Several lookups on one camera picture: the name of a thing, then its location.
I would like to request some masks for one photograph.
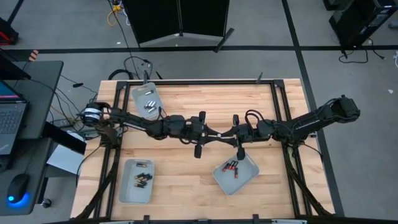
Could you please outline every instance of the laptop screen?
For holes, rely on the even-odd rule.
[[[0,101],[18,100],[19,96],[3,82],[0,82]]]

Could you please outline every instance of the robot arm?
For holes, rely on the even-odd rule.
[[[148,136],[162,140],[166,137],[178,138],[183,144],[196,144],[195,157],[201,157],[201,148],[213,141],[220,141],[238,148],[238,160],[245,157],[243,143],[268,141],[270,138],[288,145],[300,145],[310,133],[320,130],[332,123],[349,123],[356,121],[360,110],[354,101],[345,97],[328,101],[319,109],[302,115],[290,121],[274,121],[264,119],[260,112],[248,110],[245,115],[245,124],[239,124],[238,115],[233,116],[233,127],[219,133],[205,124],[206,113],[185,119],[181,115],[162,117],[154,121],[138,117],[119,108],[111,108],[107,103],[90,103],[80,115],[83,123],[96,128],[100,135],[105,136],[114,146],[120,146],[115,124],[129,126],[145,131]],[[254,128],[248,117],[257,118]]]

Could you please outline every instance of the black desk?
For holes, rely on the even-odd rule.
[[[16,144],[16,159],[12,169],[0,174],[0,215],[28,215],[37,203],[37,195],[44,181],[44,170],[53,141],[50,138],[18,141]],[[10,204],[7,201],[7,190],[11,180],[26,170],[29,175],[27,198],[20,203]]]
[[[15,64],[22,68],[25,62],[15,62]],[[24,70],[33,80],[42,82],[54,90],[60,79],[62,67],[61,61],[29,62]],[[47,166],[47,159],[53,149],[53,143],[57,142],[81,154],[84,154],[86,143],[46,122],[54,97],[52,90],[30,80],[19,80],[18,83],[7,82],[10,86],[16,84],[15,90],[23,94],[30,106],[24,119],[25,127],[19,134],[13,150],[14,159],[0,157],[0,164],[12,161],[11,169],[0,171],[0,215],[27,215],[32,212],[35,203],[40,203],[43,198],[49,177],[47,169],[51,168]],[[27,186],[29,199],[21,208],[12,207],[6,200],[8,185],[15,175],[24,173],[26,167],[26,173],[30,175]]]

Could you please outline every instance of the wooden table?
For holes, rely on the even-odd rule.
[[[292,117],[308,113],[300,80],[286,79],[284,82]],[[112,105],[115,88],[116,81],[102,81],[98,101]],[[276,119],[268,85],[162,85],[157,86],[157,89],[168,114],[181,114],[190,118],[198,116],[199,111],[206,111],[207,125],[219,132],[232,126],[234,114],[238,114],[242,121],[244,113],[249,109],[260,111],[267,119]],[[279,91],[278,95],[280,107],[283,108]],[[137,114],[131,97],[128,111]],[[90,141],[85,154],[91,153],[98,144],[97,139]],[[309,138],[306,144],[317,148],[314,138]],[[211,172],[236,154],[236,149],[227,144],[212,142],[203,148],[201,159],[196,159],[192,144],[184,145],[178,139],[170,138],[156,141],[144,132],[129,129],[123,137],[112,220],[142,220],[144,215],[150,215],[151,220],[250,219],[253,214],[259,214],[260,218],[293,218],[280,143],[271,140],[245,144],[244,147],[259,166],[260,174],[236,195],[227,196]],[[84,209],[98,189],[103,150],[99,149],[82,165],[71,217],[77,216]],[[306,146],[301,146],[299,150],[308,188],[329,212],[333,212],[320,156]],[[124,163],[132,158],[147,158],[155,162],[152,199],[147,205],[119,202]],[[300,211],[304,213],[297,185],[296,189]],[[105,192],[102,216],[105,214],[107,199],[108,192]]]

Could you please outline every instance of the gray tray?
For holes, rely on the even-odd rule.
[[[147,167],[138,167],[137,163],[146,164]],[[147,181],[145,188],[135,187],[137,180],[134,178],[141,173],[150,174],[152,180]],[[147,159],[129,159],[124,164],[122,183],[120,186],[119,201],[121,203],[145,204],[150,201],[152,187],[155,179],[155,165]]]
[[[238,161],[238,178],[235,179],[233,170],[227,169],[223,172],[224,166],[232,161],[238,161],[236,156],[228,159],[213,171],[214,179],[226,195],[234,195],[260,173],[259,167],[253,162],[249,154],[246,153],[246,157]]]
[[[153,91],[153,93],[149,95],[145,95],[145,93]],[[140,87],[137,87],[131,91],[132,98],[134,99],[134,104],[138,109],[140,116],[148,120],[155,120],[159,117],[159,107],[163,107],[162,101],[160,100],[160,96],[156,90],[156,86],[154,83],[146,83]],[[149,112],[149,110],[145,109],[144,106],[148,101],[155,101],[156,109]]]

